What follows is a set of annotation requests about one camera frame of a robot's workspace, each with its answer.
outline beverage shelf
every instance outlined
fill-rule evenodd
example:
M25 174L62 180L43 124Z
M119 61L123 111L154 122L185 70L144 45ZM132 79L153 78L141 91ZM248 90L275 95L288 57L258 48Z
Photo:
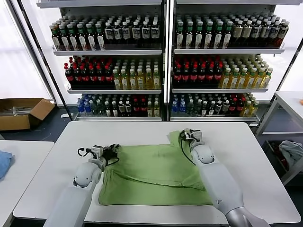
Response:
M41 0L37 6L46 8L160 5L161 0Z
M161 94L161 90L68 89L70 94Z
M108 51L56 51L57 56L73 56L73 55L160 55L162 50L108 50Z
M258 122L257 117L171 117L171 122Z
M245 93L245 92L267 92L268 88L251 88L251 89L172 89L172 93Z
M254 48L254 49L174 49L175 54L249 54L249 53L276 53L284 52L284 44L279 49Z
M303 0L177 0L177 4L300 5Z

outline yellow drink bottle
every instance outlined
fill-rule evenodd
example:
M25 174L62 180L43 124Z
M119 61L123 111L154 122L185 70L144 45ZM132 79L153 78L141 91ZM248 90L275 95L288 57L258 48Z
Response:
M243 88L246 77L247 77L247 68L243 68L236 84L237 89Z
M264 77L262 83L261 83L261 88L267 88L268 83L271 79L271 73L273 72L273 68L269 68L266 72L266 76Z

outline bottle label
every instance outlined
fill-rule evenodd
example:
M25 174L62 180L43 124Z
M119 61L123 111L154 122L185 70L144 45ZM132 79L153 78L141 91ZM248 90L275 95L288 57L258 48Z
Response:
M115 39L122 39L122 29L114 28Z
M151 29L149 27L148 28L143 27L142 36L143 36L143 39L149 39L151 37Z
M192 39L193 39L193 35L192 34L188 34L186 36L186 47L185 47L186 49L190 49Z
M271 28L263 27L260 34L261 38L267 38L270 33L270 30Z
M266 88L267 85L268 85L268 83L269 83L269 81L270 81L270 78L265 78L264 82L263 82L263 85L262 85L262 88Z
M232 79L232 83L231 83L231 88L234 89L236 87L236 83L237 83L238 78L233 78Z
M130 33L130 29L128 28L122 28L122 37L124 39L130 39L131 38L131 33Z
M114 117L118 117L118 111L117 110L113 110L113 114L114 114Z
M110 117L110 110L105 110L105 112L106 112L106 116Z
M243 110L243 106L237 106L237 111L242 111Z
M248 83L247 83L247 86L246 86L246 88L251 88L251 86L252 86L252 83L254 82L254 78L250 78L249 80L248 80Z
M159 28L158 27L157 28L152 27L151 28L151 38L152 39L159 39L159 36L160 36Z
M214 114L214 110L209 110L208 116L212 116Z
M241 79L239 80L239 83L238 83L238 86L237 86L238 89L243 88L244 81L245 81L245 78L241 78Z
M63 44L64 44L65 49L66 49L67 51L69 51L69 50L70 50L70 45L69 45L69 43L68 43L67 38L66 38L66 37L62 37L62 42L63 42Z
M251 29L252 29L252 27L246 27L246 26L245 26L245 27L243 28L241 37L243 37L243 38L249 38L250 33L251 33Z
M71 44L72 44L72 47L74 48L74 50L77 51L78 50L78 45L77 45L76 38L71 36L70 41L71 41Z
M211 39L212 39L212 35L211 34L207 34L205 36L204 49L208 49L209 48L209 44L210 44Z
M196 35L196 42L195 42L195 48L196 49L200 48L201 41L202 41L202 35L201 34L197 34Z
M80 40L82 49L83 49L84 51L87 51L87 46L86 46L85 38L84 38L83 36L79 36L79 40Z
M205 117L205 114L206 114L206 110L202 110L201 117Z
M182 48L182 42L183 42L183 35L179 34L177 36L177 49L181 49Z
M240 26L235 26L234 29L233 29L233 33L232 33L232 36L234 38L240 38L241 37L241 33L242 33L242 30L243 30L243 27Z
M271 27L269 38L276 38L279 32L279 27Z
M127 90L127 80L126 79L122 79L122 87L123 87L123 90Z
M255 87L254 88L260 88L261 82L262 82L262 77L259 77L256 81Z
M147 110L148 117L152 117L152 110Z
M114 39L113 29L105 29L105 37L107 40L113 40Z
M222 48L225 49L228 47L228 44L229 44L229 40L231 39L231 34L226 34L224 36L224 41L223 41L223 46Z
M89 36L89 44L90 44L91 50L92 50L92 51L95 51L95 50L96 50L96 44L95 44L95 39L94 39L94 37Z
M214 49L218 49L221 41L221 34L216 34L215 39L214 39Z
M250 36L251 36L252 38L255 38L255 39L256 39L256 38L259 37L260 32L261 32L261 27L253 27Z
M140 32L140 28L134 28L133 27L133 38L134 39L141 39L141 32Z
M103 36L101 36L101 35L98 36L98 43L99 43L99 46L100 46L100 50L105 50Z
M288 31L287 27L280 28L279 33L278 33L278 38L283 39L285 37L287 31Z
M222 88L226 88L228 84L229 78L224 78L223 83L222 83Z
M114 82L115 82L116 89L120 90L121 89L121 87L120 87L120 81L118 79L115 79Z
M132 90L136 90L136 80L135 79L131 79L131 87L132 87Z
M159 110L154 110L155 117L159 117Z
M57 37L53 37L52 40L53 40L53 43L55 44L56 49L59 51L60 50L59 39Z
M143 79L138 79L138 88L139 90L143 90Z

